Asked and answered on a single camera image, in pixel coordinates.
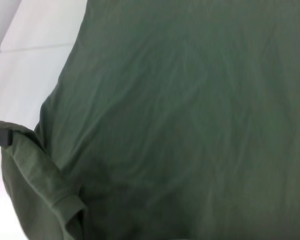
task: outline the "green fabric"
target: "green fabric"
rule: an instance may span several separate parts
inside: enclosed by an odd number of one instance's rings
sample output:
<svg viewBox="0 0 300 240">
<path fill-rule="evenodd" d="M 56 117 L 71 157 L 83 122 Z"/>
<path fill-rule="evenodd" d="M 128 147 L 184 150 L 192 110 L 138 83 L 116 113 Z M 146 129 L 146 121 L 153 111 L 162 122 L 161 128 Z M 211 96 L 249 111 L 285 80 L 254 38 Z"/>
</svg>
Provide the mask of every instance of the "green fabric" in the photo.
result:
<svg viewBox="0 0 300 240">
<path fill-rule="evenodd" d="M 29 239 L 300 239 L 300 1 L 88 0 L 35 132 L 2 162 Z"/>
</svg>

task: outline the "olive green t-shirt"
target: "olive green t-shirt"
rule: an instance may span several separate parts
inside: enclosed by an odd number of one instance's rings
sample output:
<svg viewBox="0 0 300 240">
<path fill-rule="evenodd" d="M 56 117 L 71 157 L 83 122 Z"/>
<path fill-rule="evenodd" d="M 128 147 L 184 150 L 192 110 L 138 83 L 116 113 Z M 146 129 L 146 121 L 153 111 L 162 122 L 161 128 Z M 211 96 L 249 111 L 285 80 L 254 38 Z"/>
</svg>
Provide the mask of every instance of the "olive green t-shirt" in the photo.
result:
<svg viewBox="0 0 300 240">
<path fill-rule="evenodd" d="M 31 135 L 30 239 L 300 239 L 300 0 L 88 0 Z"/>
</svg>

